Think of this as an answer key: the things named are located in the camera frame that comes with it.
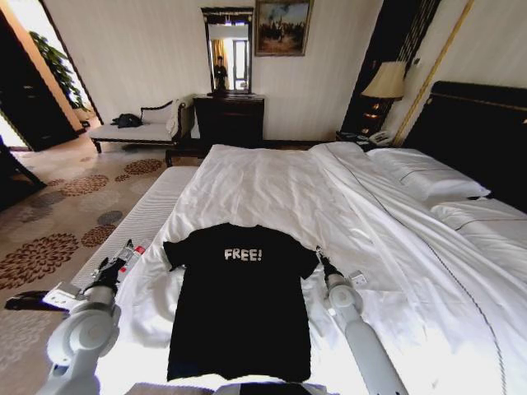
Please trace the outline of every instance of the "carpet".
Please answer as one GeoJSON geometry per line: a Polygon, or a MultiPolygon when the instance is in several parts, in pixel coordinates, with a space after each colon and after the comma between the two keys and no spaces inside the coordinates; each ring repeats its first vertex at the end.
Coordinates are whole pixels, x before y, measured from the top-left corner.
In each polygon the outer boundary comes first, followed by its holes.
{"type": "MultiPolygon", "coordinates": [[[[0,211],[0,302],[70,281],[166,168],[165,147],[101,143],[86,134],[16,158],[48,186],[0,211]]],[[[199,165],[174,158],[174,165],[199,165]]],[[[0,310],[2,393],[32,394],[46,380],[45,347],[61,313],[0,310]]],[[[132,393],[187,393],[136,386],[132,393]]],[[[192,390],[191,393],[202,393],[192,390]]]]}

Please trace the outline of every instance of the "black headboard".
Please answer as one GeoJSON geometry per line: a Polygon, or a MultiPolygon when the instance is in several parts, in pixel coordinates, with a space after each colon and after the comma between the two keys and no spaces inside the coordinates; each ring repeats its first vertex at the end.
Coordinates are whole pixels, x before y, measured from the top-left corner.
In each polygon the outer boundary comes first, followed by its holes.
{"type": "Polygon", "coordinates": [[[527,89],[438,81],[403,146],[527,212],[527,89]]]}

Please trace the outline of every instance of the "mirror frame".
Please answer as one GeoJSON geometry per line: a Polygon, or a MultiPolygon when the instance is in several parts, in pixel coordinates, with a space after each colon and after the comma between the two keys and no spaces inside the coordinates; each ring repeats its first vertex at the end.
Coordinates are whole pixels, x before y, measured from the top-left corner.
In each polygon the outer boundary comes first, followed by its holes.
{"type": "Polygon", "coordinates": [[[203,13],[203,21],[205,22],[205,40],[207,44],[207,59],[208,68],[211,77],[211,92],[215,95],[252,95],[252,80],[253,80],[253,7],[203,7],[201,9],[203,13]],[[208,32],[208,24],[211,21],[222,21],[225,20],[226,16],[236,16],[237,19],[243,20],[248,25],[248,41],[249,41],[249,58],[248,60],[248,75],[249,83],[247,84],[247,91],[215,91],[214,90],[214,71],[211,69],[212,59],[211,52],[209,51],[208,43],[210,41],[210,33],[208,32]]]}

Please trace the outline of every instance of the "telephone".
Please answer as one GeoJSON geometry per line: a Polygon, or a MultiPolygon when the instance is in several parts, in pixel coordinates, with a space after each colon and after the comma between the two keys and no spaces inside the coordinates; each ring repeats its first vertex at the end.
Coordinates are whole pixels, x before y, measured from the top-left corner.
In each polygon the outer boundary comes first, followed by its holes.
{"type": "Polygon", "coordinates": [[[376,146],[388,146],[393,139],[393,136],[385,130],[372,134],[369,138],[369,140],[376,146]]]}

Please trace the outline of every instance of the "wooden dresser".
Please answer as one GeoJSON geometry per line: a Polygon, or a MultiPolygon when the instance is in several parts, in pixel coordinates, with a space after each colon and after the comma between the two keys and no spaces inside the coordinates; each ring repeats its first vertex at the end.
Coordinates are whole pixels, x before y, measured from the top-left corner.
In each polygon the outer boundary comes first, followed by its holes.
{"type": "Polygon", "coordinates": [[[200,139],[207,145],[257,147],[264,139],[260,95],[194,97],[200,139]]]}

